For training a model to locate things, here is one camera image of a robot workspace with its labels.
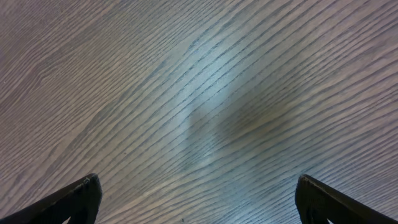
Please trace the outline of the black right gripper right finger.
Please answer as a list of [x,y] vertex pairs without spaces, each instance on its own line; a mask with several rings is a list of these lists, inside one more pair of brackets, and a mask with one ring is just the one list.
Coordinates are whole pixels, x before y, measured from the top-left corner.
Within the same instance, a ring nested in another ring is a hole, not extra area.
[[298,178],[295,204],[302,223],[397,224],[396,220],[306,174]]

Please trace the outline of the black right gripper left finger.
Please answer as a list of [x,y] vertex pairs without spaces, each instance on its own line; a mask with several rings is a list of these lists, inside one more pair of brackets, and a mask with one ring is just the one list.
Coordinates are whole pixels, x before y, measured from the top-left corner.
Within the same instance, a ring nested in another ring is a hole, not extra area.
[[102,189],[97,174],[88,174],[28,207],[1,219],[15,223],[94,223]]

